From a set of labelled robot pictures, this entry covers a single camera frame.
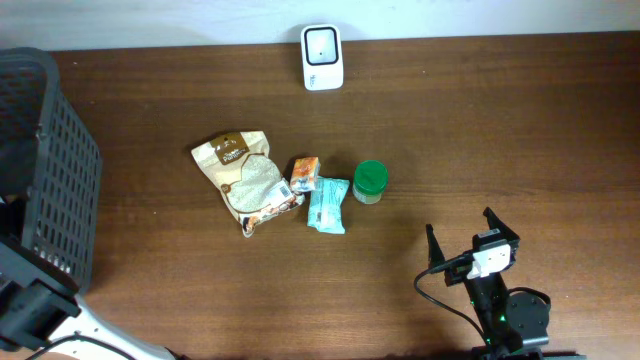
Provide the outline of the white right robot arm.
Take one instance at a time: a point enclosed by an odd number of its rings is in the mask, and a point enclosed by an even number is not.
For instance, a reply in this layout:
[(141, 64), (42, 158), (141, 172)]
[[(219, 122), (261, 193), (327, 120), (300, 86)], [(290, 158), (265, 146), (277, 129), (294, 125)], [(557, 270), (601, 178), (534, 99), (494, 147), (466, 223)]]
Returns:
[[(446, 259), (433, 226), (426, 226), (428, 268), (414, 279), (416, 292), (431, 303), (463, 318), (479, 333), (476, 359), (542, 359), (549, 343), (551, 298), (528, 287), (509, 288), (502, 273), (516, 262), (520, 237), (490, 209), (483, 211), (488, 230), (472, 237), (472, 248)], [(442, 273), (448, 287), (465, 286), (477, 319), (444, 304), (419, 287), (426, 275)]]

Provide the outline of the orange tissue packet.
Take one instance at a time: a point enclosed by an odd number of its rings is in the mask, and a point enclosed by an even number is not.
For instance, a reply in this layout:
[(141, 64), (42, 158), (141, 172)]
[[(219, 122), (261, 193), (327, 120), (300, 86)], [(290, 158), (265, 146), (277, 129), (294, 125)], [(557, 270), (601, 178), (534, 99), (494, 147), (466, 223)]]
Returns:
[(290, 186), (296, 193), (311, 192), (316, 189), (320, 161), (318, 157), (305, 157), (295, 160)]

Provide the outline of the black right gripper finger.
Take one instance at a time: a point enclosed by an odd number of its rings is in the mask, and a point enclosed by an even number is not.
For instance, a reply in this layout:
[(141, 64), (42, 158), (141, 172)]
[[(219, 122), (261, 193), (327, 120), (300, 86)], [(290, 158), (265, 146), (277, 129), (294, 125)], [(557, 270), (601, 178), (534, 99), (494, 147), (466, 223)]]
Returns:
[(485, 208), (483, 216), (487, 219), (489, 228), (491, 230), (499, 230), (507, 241), (515, 241), (518, 239), (518, 235), (500, 220), (490, 207)]
[(434, 229), (431, 224), (426, 225), (426, 235), (429, 250), (428, 269), (432, 270), (440, 266), (445, 261), (445, 257), (436, 239)]

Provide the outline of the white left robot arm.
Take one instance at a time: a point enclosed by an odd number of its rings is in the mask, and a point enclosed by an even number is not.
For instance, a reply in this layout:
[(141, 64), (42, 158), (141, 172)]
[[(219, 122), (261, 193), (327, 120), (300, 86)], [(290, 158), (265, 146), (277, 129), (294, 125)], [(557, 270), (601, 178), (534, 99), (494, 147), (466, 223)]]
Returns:
[(97, 315), (62, 270), (1, 238), (1, 349), (30, 349), (37, 359), (176, 360), (166, 347), (140, 340)]

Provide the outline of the teal snack packet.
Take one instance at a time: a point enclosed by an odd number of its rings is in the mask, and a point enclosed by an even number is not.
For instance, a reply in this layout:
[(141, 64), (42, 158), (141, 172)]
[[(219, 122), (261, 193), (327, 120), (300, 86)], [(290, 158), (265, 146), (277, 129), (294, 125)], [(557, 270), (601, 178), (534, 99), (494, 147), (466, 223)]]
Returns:
[(341, 205), (349, 189), (345, 179), (319, 177), (311, 192), (307, 225), (318, 232), (344, 235)]

